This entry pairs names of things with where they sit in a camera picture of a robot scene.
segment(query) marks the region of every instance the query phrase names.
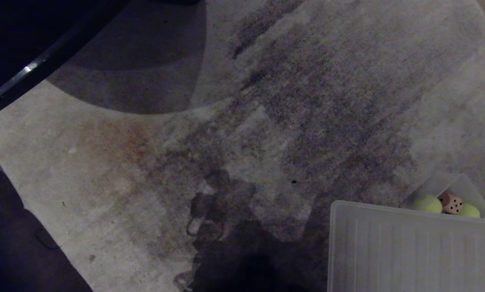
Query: gray carpet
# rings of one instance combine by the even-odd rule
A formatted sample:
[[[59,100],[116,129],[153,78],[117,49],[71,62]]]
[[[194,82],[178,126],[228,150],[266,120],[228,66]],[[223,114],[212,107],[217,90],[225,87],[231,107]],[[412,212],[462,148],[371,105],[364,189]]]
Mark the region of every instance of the gray carpet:
[[[94,291],[201,291],[260,253],[322,292],[334,200],[397,206],[436,170],[485,197],[474,0],[183,9],[133,2],[0,113],[1,165]]]

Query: wooden die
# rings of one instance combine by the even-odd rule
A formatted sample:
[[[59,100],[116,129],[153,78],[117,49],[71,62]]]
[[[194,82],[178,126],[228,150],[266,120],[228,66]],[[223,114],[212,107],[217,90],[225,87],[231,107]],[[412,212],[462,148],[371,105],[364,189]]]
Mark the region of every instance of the wooden die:
[[[442,204],[442,210],[448,214],[458,214],[463,209],[463,200],[450,193],[444,192],[437,197]]]

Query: yellow tennis ball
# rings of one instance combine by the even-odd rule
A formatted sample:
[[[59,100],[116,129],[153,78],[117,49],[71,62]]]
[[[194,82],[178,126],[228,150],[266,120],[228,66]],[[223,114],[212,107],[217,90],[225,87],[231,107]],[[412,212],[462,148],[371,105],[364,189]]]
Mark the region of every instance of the yellow tennis ball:
[[[413,209],[424,212],[441,213],[442,205],[436,197],[421,196],[415,199]]]
[[[480,218],[480,211],[471,204],[463,203],[463,209],[459,212],[459,216]]]

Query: dark floor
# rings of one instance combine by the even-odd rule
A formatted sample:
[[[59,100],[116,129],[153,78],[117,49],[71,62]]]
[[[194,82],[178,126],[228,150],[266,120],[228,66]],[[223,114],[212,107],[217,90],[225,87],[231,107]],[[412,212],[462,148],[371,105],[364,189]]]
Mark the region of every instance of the dark floor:
[[[0,170],[0,292],[91,292]]]

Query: plastic storage bin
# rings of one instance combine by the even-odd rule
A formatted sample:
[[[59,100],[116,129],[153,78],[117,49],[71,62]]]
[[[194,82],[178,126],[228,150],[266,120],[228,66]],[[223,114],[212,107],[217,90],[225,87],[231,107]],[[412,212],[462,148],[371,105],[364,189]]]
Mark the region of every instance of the plastic storage bin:
[[[437,198],[445,191],[458,196],[463,202],[477,207],[480,211],[480,217],[485,218],[484,198],[479,194],[478,190],[476,190],[473,183],[471,183],[465,174],[437,172],[406,198],[399,207],[404,209],[414,209],[414,202],[418,198],[425,195]]]
[[[328,292],[485,292],[485,219],[336,201]]]

